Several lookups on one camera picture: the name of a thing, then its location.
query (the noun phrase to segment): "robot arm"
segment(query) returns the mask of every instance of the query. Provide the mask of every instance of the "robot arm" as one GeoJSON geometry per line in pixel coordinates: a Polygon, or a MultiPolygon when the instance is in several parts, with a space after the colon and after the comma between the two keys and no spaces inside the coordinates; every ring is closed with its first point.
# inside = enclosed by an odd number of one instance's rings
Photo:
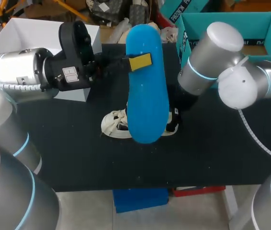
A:
{"type": "Polygon", "coordinates": [[[120,61],[127,71],[151,64],[134,68],[129,60],[137,57],[94,54],[81,21],[61,24],[58,35],[62,51],[56,55],[45,48],[0,54],[0,89],[14,101],[48,99],[59,91],[90,88],[112,62],[120,61]]]}
{"type": "Polygon", "coordinates": [[[179,85],[196,97],[217,81],[221,100],[234,109],[271,98],[271,62],[250,62],[241,52],[243,45],[243,37],[234,27],[210,24],[179,73],[179,85]]]}

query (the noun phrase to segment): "blue foam insole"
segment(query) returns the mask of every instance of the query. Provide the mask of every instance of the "blue foam insole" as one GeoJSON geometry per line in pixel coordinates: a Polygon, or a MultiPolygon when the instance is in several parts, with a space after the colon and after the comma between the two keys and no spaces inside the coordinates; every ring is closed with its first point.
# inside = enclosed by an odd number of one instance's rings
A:
{"type": "Polygon", "coordinates": [[[150,53],[152,65],[129,73],[128,129],[139,143],[152,143],[164,132],[169,117],[162,43],[149,25],[137,25],[126,39],[126,54],[150,53]]]}

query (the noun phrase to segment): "cardboard box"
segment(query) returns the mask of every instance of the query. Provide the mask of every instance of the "cardboard box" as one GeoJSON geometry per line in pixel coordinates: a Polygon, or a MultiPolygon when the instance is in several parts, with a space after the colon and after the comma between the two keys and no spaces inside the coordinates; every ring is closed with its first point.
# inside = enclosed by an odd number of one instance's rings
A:
{"type": "Polygon", "coordinates": [[[182,13],[201,12],[207,2],[208,0],[167,0],[160,12],[176,24],[182,13]]]}
{"type": "Polygon", "coordinates": [[[271,61],[271,12],[184,13],[179,18],[176,43],[182,67],[213,22],[225,22],[239,30],[244,38],[243,52],[251,61],[271,61]]]}
{"type": "MultiPolygon", "coordinates": [[[[12,18],[0,32],[0,54],[43,47],[53,55],[62,50],[58,31],[61,22],[12,18]]],[[[86,25],[94,53],[102,51],[99,26],[86,25]]],[[[90,89],[59,92],[58,99],[85,102],[90,89]]]]}
{"type": "Polygon", "coordinates": [[[270,12],[271,0],[222,0],[221,12],[270,12]]]}

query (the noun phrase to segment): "blue foam block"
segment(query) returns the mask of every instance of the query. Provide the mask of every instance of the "blue foam block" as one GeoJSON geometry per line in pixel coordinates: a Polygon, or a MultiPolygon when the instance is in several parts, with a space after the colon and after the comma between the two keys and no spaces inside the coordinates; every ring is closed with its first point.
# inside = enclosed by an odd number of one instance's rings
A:
{"type": "Polygon", "coordinates": [[[162,43],[159,33],[149,25],[133,27],[126,39],[126,54],[150,53],[152,65],[129,73],[128,129],[143,144],[156,141],[169,117],[169,98],[165,81],[162,43]]]}
{"type": "Polygon", "coordinates": [[[117,213],[134,211],[168,203],[169,193],[166,188],[153,189],[115,189],[114,205],[117,213]]]}

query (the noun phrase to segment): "floor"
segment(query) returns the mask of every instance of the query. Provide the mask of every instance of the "floor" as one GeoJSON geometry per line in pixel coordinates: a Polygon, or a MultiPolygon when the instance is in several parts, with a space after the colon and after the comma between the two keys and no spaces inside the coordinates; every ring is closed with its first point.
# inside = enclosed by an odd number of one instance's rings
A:
{"type": "MultiPolygon", "coordinates": [[[[240,205],[252,185],[234,186],[240,205]]],[[[112,191],[57,193],[62,229],[69,230],[228,230],[221,193],[170,197],[164,206],[116,214],[112,191]]]]}

